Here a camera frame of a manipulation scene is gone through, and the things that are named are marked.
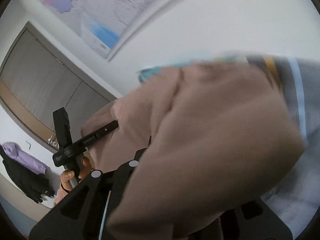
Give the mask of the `person left hand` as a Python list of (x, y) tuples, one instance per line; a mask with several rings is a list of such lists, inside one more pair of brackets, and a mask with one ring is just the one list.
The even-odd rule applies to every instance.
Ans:
[(87, 175), (90, 174), (91, 170), (92, 165), (90, 163), (90, 160), (87, 157), (83, 157), (82, 168), (80, 169), (80, 172), (77, 176), (72, 170), (65, 170), (61, 173), (61, 188), (66, 192), (72, 191), (72, 189), (74, 188), (72, 183), (76, 182), (77, 179), (83, 180)]

